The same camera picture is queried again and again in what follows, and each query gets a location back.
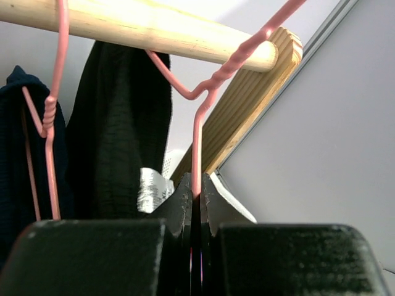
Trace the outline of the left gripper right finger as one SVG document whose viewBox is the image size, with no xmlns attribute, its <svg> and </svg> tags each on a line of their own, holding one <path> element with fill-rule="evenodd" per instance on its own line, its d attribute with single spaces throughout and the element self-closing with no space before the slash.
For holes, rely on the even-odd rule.
<svg viewBox="0 0 395 296">
<path fill-rule="evenodd" d="M 259 224 L 202 177 L 204 295 L 388 295 L 365 237 L 344 224 Z"/>
</svg>

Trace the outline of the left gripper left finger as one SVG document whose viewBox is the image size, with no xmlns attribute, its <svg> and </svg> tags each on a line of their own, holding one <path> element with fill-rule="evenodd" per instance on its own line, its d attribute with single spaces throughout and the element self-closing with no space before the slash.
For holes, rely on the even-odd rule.
<svg viewBox="0 0 395 296">
<path fill-rule="evenodd" d="M 2 295 L 188 295 L 191 177 L 137 220 L 31 224 L 1 272 Z"/>
</svg>

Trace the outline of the navy blue shorts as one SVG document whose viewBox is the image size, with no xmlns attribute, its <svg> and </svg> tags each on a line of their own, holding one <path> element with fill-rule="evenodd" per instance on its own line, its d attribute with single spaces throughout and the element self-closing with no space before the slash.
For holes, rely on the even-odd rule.
<svg viewBox="0 0 395 296">
<path fill-rule="evenodd" d="M 41 219 L 51 219 L 45 139 L 31 118 L 22 87 L 27 87 L 40 116 L 49 89 L 39 78 L 15 66 L 1 88 L 1 263 L 4 264 L 13 243 L 36 215 L 31 193 L 25 142 L 30 142 L 36 191 Z"/>
</svg>

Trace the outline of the black shorts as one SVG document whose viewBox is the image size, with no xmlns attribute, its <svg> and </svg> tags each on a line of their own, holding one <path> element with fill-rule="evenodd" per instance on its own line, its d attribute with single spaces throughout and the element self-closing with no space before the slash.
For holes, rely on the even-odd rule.
<svg viewBox="0 0 395 296">
<path fill-rule="evenodd" d="M 67 124 L 79 219 L 138 216 L 140 170 L 162 170 L 172 90 L 142 49 L 96 41 Z"/>
</svg>

